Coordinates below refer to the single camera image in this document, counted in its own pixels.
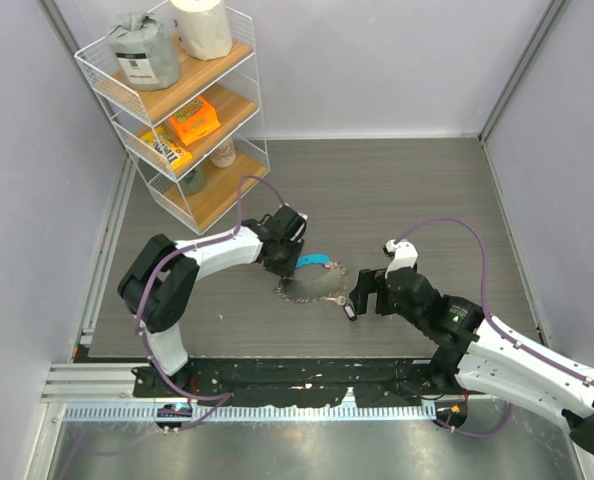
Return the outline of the metal key organizer blue handle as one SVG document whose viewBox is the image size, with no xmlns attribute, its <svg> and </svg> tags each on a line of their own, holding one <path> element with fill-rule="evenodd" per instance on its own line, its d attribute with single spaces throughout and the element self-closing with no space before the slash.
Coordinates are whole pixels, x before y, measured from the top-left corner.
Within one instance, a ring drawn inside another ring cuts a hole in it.
<svg viewBox="0 0 594 480">
<path fill-rule="evenodd" d="M 344 306 L 346 280 L 347 270 L 340 262 L 323 253 L 308 254 L 298 258 L 293 276 L 282 278 L 275 293 L 296 304 L 330 301 Z"/>
</svg>

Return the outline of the yellow candy bag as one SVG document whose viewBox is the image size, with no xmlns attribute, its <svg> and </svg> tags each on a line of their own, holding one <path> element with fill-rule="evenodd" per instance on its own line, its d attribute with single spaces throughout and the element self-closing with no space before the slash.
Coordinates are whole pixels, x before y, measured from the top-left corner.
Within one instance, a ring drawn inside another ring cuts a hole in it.
<svg viewBox="0 0 594 480">
<path fill-rule="evenodd" d="M 161 154 L 175 171 L 181 171 L 193 163 L 192 153 L 183 144 L 178 143 L 165 127 L 149 129 L 140 139 Z"/>
</svg>

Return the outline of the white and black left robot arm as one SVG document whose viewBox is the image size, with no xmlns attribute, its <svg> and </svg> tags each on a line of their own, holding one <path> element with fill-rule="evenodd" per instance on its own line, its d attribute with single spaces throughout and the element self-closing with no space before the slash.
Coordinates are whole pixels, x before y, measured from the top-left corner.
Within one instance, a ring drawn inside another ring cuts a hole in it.
<svg viewBox="0 0 594 480">
<path fill-rule="evenodd" d="M 260 263 L 281 278 L 296 269 L 307 216 L 283 204 L 272 215 L 248 219 L 233 229 L 192 243 L 163 234 L 146 243 L 119 282 L 117 292 L 135 316 L 149 355 L 159 365 L 156 386 L 171 398 L 184 395 L 191 375 L 179 321 L 195 283 L 234 266 Z"/>
</svg>

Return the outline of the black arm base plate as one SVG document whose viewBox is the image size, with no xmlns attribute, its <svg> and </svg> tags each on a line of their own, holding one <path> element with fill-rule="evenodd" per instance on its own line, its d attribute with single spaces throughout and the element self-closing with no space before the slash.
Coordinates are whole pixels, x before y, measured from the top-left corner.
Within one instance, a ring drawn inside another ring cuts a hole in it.
<svg viewBox="0 0 594 480">
<path fill-rule="evenodd" d="M 412 358 L 195 358 L 172 382 L 202 406 L 226 395 L 234 407 L 333 407 L 351 392 L 360 408 L 399 407 L 465 393 Z"/>
</svg>

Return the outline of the white paper towel roll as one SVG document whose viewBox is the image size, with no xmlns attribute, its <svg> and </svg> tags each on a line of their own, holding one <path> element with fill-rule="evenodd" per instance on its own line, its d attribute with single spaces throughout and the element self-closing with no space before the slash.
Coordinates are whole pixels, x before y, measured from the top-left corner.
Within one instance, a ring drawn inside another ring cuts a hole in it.
<svg viewBox="0 0 594 480">
<path fill-rule="evenodd" d="M 183 50 L 199 60 L 227 56 L 233 46 L 223 1 L 172 0 L 173 20 Z"/>
</svg>

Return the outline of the white patterned cup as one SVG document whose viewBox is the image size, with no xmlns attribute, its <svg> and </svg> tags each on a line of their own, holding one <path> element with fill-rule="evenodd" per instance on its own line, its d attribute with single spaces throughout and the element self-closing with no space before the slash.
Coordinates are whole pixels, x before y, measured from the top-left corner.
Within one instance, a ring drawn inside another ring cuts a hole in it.
<svg viewBox="0 0 594 480">
<path fill-rule="evenodd" d="M 232 138 L 224 140 L 210 155 L 212 164 L 217 168 L 227 168 L 236 160 L 236 149 Z"/>
</svg>

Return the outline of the grey wrapped paper roll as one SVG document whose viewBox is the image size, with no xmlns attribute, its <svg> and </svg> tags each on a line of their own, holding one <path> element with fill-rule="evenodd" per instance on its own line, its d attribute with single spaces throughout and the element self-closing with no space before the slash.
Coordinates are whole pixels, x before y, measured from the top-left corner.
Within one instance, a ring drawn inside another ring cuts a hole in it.
<svg viewBox="0 0 594 480">
<path fill-rule="evenodd" d="M 157 91 L 179 80 L 176 48 L 156 14 L 119 15 L 108 28 L 106 39 L 131 88 Z"/>
</svg>

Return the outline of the grey green cup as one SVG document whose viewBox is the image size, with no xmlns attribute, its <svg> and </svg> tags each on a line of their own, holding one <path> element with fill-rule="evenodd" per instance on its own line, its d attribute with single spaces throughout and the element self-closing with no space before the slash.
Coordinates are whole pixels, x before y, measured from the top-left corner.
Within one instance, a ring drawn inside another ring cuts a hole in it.
<svg viewBox="0 0 594 480">
<path fill-rule="evenodd" d="M 206 186 L 206 178 L 201 165 L 190 170 L 179 180 L 181 192 L 185 196 L 194 195 Z"/>
</svg>

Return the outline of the silver key with black tag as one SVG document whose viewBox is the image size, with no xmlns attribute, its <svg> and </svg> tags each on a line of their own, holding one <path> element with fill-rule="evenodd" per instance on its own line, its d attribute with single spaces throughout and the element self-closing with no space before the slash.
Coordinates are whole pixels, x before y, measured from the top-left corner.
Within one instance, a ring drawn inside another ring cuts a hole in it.
<svg viewBox="0 0 594 480">
<path fill-rule="evenodd" d="M 353 304 L 343 295 L 325 297 L 325 300 L 331 301 L 339 306 L 349 321 L 356 321 L 358 319 Z"/>
</svg>

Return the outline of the orange snack box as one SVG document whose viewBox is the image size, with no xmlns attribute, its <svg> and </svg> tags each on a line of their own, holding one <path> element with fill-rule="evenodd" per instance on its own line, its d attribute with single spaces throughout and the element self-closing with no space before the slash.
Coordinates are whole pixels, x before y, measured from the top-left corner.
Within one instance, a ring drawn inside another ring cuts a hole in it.
<svg viewBox="0 0 594 480">
<path fill-rule="evenodd" d="M 199 95 L 167 119 L 177 138 L 189 146 L 221 127 L 216 109 Z"/>
</svg>

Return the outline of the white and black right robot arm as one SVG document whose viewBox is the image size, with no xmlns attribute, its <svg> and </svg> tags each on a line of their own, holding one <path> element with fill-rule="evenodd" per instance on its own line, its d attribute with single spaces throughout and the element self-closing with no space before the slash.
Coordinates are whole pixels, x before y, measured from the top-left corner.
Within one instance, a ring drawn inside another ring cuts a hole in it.
<svg viewBox="0 0 594 480">
<path fill-rule="evenodd" d="M 561 427 L 594 455 L 594 367 L 485 318 L 480 305 L 440 293 L 413 268 L 360 270 L 349 294 L 356 314 L 365 314 L 370 295 L 378 314 L 403 317 L 436 344 L 429 370 L 436 391 L 496 396 Z"/>
</svg>

